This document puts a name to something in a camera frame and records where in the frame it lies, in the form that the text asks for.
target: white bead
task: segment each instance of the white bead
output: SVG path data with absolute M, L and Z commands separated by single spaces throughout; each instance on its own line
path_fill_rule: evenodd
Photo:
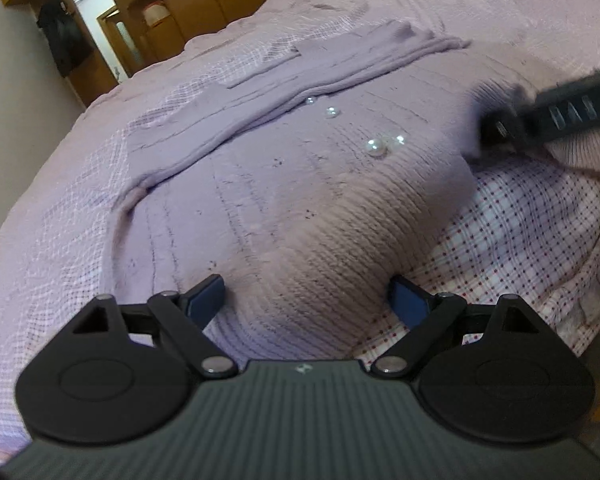
M 327 119 L 333 119 L 334 117 L 340 115 L 340 110 L 338 110 L 335 106 L 330 106 L 327 108 L 325 115 L 327 116 Z
M 369 139 L 365 144 L 365 149 L 371 156 L 383 156 L 386 153 L 386 144 L 382 139 Z

